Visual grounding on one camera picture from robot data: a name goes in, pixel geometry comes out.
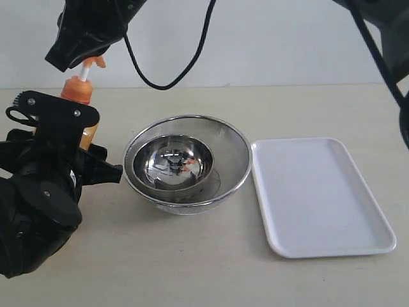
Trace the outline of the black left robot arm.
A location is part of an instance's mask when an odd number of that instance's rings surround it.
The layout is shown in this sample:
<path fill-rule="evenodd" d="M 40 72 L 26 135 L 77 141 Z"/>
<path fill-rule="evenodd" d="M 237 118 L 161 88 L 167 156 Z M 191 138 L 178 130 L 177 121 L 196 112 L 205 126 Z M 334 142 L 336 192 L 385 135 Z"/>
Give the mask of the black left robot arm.
<path fill-rule="evenodd" d="M 82 222 L 79 200 L 87 185 L 119 183 L 121 165 L 106 148 L 80 146 L 99 112 L 91 106 L 38 91 L 19 93 L 6 115 L 21 129 L 1 143 L 1 274 L 35 271 L 58 252 Z"/>

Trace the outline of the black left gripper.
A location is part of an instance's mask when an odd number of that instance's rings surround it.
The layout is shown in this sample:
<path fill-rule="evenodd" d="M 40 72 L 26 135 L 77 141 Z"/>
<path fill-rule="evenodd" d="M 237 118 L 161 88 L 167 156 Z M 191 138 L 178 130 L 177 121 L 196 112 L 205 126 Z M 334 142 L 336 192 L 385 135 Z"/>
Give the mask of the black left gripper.
<path fill-rule="evenodd" d="M 38 91 L 20 92 L 5 111 L 29 130 L 13 129 L 1 142 L 1 224 L 78 226 L 82 187 L 118 184 L 123 166 L 106 161 L 105 147 L 80 147 L 85 128 L 100 121 L 91 106 Z"/>

